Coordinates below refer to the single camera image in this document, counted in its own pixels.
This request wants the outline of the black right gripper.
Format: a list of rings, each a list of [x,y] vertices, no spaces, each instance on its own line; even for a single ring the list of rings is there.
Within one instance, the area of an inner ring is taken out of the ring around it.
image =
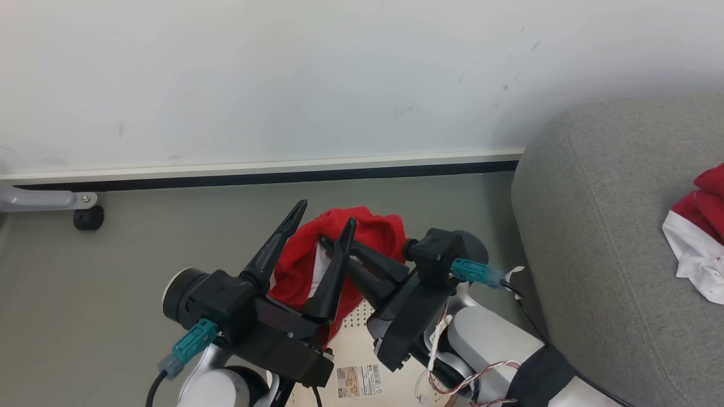
[[[333,255],[331,239],[321,237],[319,242]],[[432,228],[421,240],[409,239],[402,247],[404,260],[415,265],[410,273],[405,261],[400,263],[363,243],[352,242],[346,278],[378,307],[368,320],[368,330],[378,361],[390,371],[403,368],[415,342],[422,340],[448,298],[456,294],[461,280],[453,274],[452,264],[466,255],[459,233]]]

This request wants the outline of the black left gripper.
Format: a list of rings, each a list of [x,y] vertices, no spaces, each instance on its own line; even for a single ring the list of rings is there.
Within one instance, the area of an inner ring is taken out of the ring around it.
[[[337,316],[356,221],[347,219],[315,294],[295,311],[272,301],[268,291],[307,206],[306,200],[295,204],[240,275],[187,272],[187,327],[207,319],[218,335],[214,345],[225,352],[303,386],[324,387],[334,364],[322,347]]]

